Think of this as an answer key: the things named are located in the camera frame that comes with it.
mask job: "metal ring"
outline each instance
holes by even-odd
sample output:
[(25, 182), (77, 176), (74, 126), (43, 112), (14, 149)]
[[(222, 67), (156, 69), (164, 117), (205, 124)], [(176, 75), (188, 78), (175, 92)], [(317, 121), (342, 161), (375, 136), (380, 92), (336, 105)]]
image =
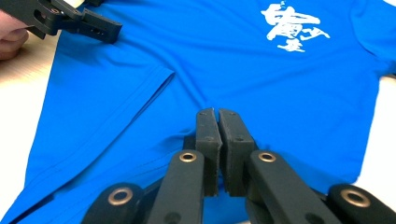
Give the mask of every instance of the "metal ring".
[(197, 156), (193, 153), (186, 152), (186, 153), (181, 154), (179, 156), (179, 158), (181, 161), (184, 161), (184, 162), (192, 162), (197, 159)]
[[(116, 195), (119, 193), (124, 193), (125, 197), (118, 199), (116, 198)], [(113, 190), (110, 195), (108, 195), (108, 202), (112, 205), (118, 206), (118, 205), (123, 205), (131, 201), (132, 197), (134, 194), (132, 193), (132, 190), (130, 188), (118, 188)]]
[[(355, 195), (360, 198), (360, 200), (356, 200), (351, 198), (350, 195)], [(358, 207), (368, 207), (370, 206), (370, 199), (368, 199), (364, 194), (354, 190), (354, 189), (343, 189), (341, 190), (341, 196), (346, 200), (348, 203), (351, 203)]]
[(259, 158), (262, 161), (273, 162), (276, 161), (276, 156), (269, 152), (262, 152), (259, 154)]
[(56, 8), (52, 8), (50, 11), (53, 12), (53, 13), (55, 13), (55, 14), (60, 13), (60, 11), (59, 11), (58, 9), (56, 9)]

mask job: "shirt sleeve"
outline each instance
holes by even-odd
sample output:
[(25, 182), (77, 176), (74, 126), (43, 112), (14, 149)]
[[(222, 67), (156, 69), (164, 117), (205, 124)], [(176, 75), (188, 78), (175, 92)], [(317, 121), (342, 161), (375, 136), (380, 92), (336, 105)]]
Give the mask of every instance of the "shirt sleeve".
[(390, 63), (396, 73), (396, 0), (356, 0), (351, 20), (364, 48)]

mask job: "blue t-shirt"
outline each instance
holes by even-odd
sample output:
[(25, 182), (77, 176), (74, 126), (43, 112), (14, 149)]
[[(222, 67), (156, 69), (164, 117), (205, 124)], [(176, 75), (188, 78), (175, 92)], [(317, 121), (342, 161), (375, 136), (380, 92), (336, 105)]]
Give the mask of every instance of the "blue t-shirt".
[[(8, 223), (79, 223), (106, 187), (162, 177), (195, 114), (240, 114), (259, 148), (312, 188), (361, 170), (379, 79), (396, 72), (396, 7), (381, 0), (125, 1), (99, 14), (118, 42), (63, 32)], [(246, 220), (244, 199), (205, 199), (205, 223)]]

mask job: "white logo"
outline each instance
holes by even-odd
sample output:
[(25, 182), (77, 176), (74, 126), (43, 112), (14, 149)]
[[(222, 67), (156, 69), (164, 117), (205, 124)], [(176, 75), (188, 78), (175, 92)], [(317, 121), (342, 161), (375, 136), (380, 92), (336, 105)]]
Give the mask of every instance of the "white logo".
[(327, 33), (317, 27), (304, 28), (304, 24), (320, 24), (320, 19), (302, 13), (296, 13), (293, 7), (285, 7), (284, 1), (280, 4), (271, 4), (267, 10), (262, 11), (262, 15), (268, 24), (274, 26), (267, 35), (268, 40), (273, 40), (278, 35), (287, 38), (286, 45), (277, 46), (280, 49), (305, 52), (302, 49), (302, 41), (315, 38), (319, 35), (330, 38)]

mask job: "human hand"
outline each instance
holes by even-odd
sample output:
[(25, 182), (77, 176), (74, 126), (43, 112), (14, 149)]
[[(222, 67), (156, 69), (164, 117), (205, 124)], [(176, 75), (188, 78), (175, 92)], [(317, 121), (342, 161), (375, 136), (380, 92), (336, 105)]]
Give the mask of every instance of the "human hand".
[(29, 38), (26, 24), (0, 10), (0, 60), (15, 57)]

